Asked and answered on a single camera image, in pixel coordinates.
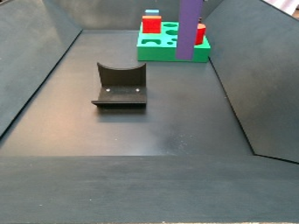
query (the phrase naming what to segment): green block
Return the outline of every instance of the green block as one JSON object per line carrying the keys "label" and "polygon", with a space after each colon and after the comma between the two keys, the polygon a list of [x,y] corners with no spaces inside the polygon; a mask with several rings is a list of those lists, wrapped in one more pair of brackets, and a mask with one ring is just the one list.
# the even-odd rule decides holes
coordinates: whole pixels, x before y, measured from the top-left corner
{"label": "green block", "polygon": [[192,60],[181,60],[174,58],[176,41],[177,41],[177,22],[162,22],[161,33],[142,33],[142,24],[140,26],[137,37],[137,60],[153,61],[189,61],[208,62],[210,45],[204,37],[201,45],[193,47]]}

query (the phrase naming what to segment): black plastic part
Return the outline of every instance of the black plastic part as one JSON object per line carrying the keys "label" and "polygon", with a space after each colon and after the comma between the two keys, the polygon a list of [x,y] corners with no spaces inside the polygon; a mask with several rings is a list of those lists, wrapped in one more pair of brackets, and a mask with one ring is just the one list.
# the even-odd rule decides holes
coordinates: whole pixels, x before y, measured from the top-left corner
{"label": "black plastic part", "polygon": [[101,82],[96,106],[145,105],[145,64],[128,69],[114,69],[97,63]]}

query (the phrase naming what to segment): gray surface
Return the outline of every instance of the gray surface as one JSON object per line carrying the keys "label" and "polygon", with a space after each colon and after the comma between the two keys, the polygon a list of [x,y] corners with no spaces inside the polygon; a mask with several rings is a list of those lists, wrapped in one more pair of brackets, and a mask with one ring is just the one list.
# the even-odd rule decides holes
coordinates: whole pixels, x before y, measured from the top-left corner
{"label": "gray surface", "polygon": [[1,4],[0,136],[78,33],[50,0]]}
{"label": "gray surface", "polygon": [[210,61],[256,154],[299,162],[299,23],[266,3],[225,0],[205,20]]}
{"label": "gray surface", "polygon": [[1,156],[250,155],[209,63],[146,63],[146,108],[97,109],[97,62],[136,67],[137,31],[84,31],[20,119]]}
{"label": "gray surface", "polygon": [[1,157],[1,223],[299,222],[299,166],[261,157]]}
{"label": "gray surface", "polygon": [[[145,10],[158,9],[162,21],[178,21],[178,0],[53,0],[82,29],[137,30]],[[205,18],[222,0],[204,2]]]}

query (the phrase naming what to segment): purple pillar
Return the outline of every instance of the purple pillar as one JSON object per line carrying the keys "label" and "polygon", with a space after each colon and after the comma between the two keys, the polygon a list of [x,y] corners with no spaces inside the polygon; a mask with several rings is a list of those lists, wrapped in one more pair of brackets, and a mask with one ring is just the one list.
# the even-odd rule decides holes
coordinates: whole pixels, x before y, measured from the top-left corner
{"label": "purple pillar", "polygon": [[181,0],[176,59],[190,60],[202,0]]}

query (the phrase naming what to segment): toy blocks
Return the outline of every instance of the toy blocks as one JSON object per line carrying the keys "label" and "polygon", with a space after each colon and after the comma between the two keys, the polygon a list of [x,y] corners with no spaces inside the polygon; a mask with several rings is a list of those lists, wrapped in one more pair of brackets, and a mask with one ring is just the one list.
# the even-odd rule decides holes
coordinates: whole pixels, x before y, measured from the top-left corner
{"label": "toy blocks", "polygon": [[209,60],[210,45],[204,36],[201,44],[193,47],[192,59],[176,59],[177,33],[177,22],[161,22],[160,34],[142,33],[141,24],[136,44],[137,60],[206,62]]}
{"label": "toy blocks", "polygon": [[205,25],[204,24],[198,24],[197,25],[197,33],[196,33],[194,45],[200,45],[202,43],[204,34],[205,34]]}
{"label": "toy blocks", "polygon": [[146,16],[158,16],[158,10],[145,10],[144,14]]}
{"label": "toy blocks", "polygon": [[161,33],[161,16],[142,16],[142,33]]}

